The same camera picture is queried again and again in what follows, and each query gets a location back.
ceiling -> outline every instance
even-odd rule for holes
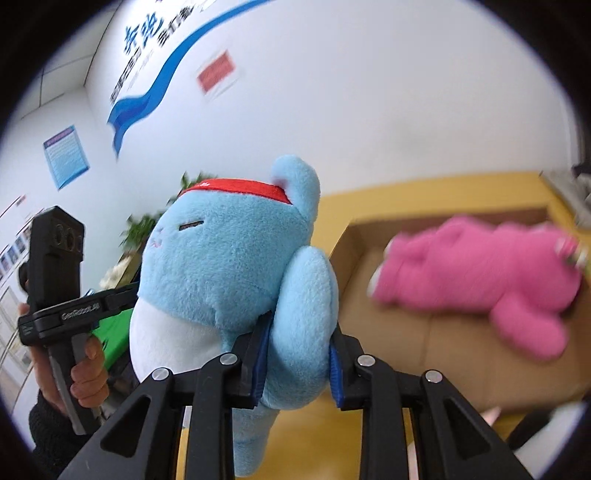
[[[84,86],[88,69],[111,18],[121,1],[112,3],[84,25],[47,62],[17,106],[13,121]]]

camera lens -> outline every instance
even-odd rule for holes
[[[56,225],[53,230],[53,241],[56,245],[61,245],[64,241],[64,226],[62,224]]]
[[[71,228],[68,229],[68,233],[66,234],[66,248],[70,252],[74,250],[74,232]]]

red sign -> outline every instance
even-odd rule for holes
[[[235,69],[234,62],[226,50],[205,67],[205,69],[197,76],[197,80],[203,89],[203,93],[207,93],[224,78],[230,75]]]

plush ear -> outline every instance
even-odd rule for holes
[[[314,223],[320,201],[320,182],[314,169],[295,155],[284,155],[275,160],[271,174],[273,185],[281,187],[302,217]]]

blue gripper pad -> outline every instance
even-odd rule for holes
[[[336,406],[341,408],[345,401],[343,392],[343,369],[340,364],[339,354],[334,344],[330,343],[330,392]]]
[[[267,378],[267,350],[269,348],[269,336],[271,334],[271,323],[267,322],[261,339],[261,347],[256,356],[256,362],[252,371],[252,396],[258,403],[265,388]]]

